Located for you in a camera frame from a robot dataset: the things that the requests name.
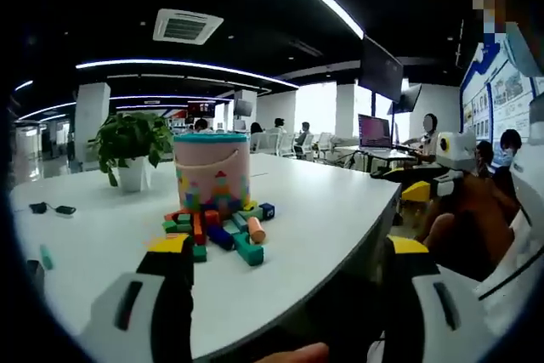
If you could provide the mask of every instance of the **black cable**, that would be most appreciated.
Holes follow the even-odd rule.
[[[501,289],[503,286],[505,286],[508,282],[518,277],[522,272],[528,269],[531,266],[531,264],[533,264],[543,253],[544,253],[544,246],[542,246],[541,249],[538,250],[535,255],[529,258],[525,264],[523,264],[521,267],[516,269],[507,279],[505,279],[499,285],[491,288],[488,292],[484,293],[483,295],[480,295],[478,297],[478,300],[482,301],[486,299],[487,297],[489,297],[490,295],[492,295],[493,293]]]

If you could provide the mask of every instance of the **cylindrical block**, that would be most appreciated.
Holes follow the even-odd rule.
[[[249,197],[249,142],[238,133],[174,137],[179,204],[191,213],[241,210]]]
[[[261,222],[256,217],[250,217],[247,219],[247,228],[249,229],[249,236],[255,244],[260,244],[266,238],[266,233],[261,227]]]

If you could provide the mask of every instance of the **air conditioning vent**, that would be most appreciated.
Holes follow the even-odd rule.
[[[153,40],[202,45],[223,21],[209,14],[161,9],[156,16]]]

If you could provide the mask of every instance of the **green wooden block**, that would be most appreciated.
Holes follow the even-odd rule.
[[[178,224],[190,225],[190,214],[179,214]]]
[[[264,249],[261,246],[249,243],[249,235],[247,233],[237,233],[232,235],[235,239],[236,251],[240,254],[248,265],[254,267],[260,265],[264,261]]]
[[[167,233],[175,233],[176,230],[172,230],[172,227],[177,227],[178,225],[176,224],[175,221],[164,221],[162,222],[162,228],[167,232]]]
[[[45,269],[53,269],[53,260],[51,259],[51,254],[49,253],[47,247],[45,247],[43,244],[40,246],[40,255],[42,256],[42,264]]]
[[[178,233],[187,233],[190,234],[193,232],[193,228],[190,226],[190,224],[178,224],[176,226],[176,231]]]
[[[253,210],[250,210],[249,212],[238,212],[238,213],[241,214],[241,216],[245,218],[246,220],[250,217],[256,217],[258,218],[259,221],[264,220],[263,209],[261,207],[255,207],[253,208]]]
[[[206,246],[193,246],[193,260],[196,263],[205,263],[207,260]]]
[[[235,222],[232,220],[223,221],[223,230],[225,230],[230,235],[237,234],[240,232],[240,230],[238,230],[238,227],[236,227]]]

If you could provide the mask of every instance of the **ceiling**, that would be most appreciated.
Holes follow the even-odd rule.
[[[460,84],[481,33],[472,0],[336,1],[367,36],[404,62],[411,82]],[[157,42],[152,37],[159,9],[211,14],[222,17],[224,23],[201,46]],[[20,115],[71,102],[78,85],[87,82],[107,81],[112,95],[212,97],[243,88],[239,84],[261,93],[294,89],[187,66],[75,68],[89,61],[175,60],[276,78],[360,58],[360,39],[321,0],[21,0],[14,15],[19,23],[14,83],[34,81],[15,94]],[[314,73],[286,81],[295,85],[345,81],[356,74],[356,69],[350,69],[329,72],[330,77]],[[119,77],[127,75],[147,76]]]

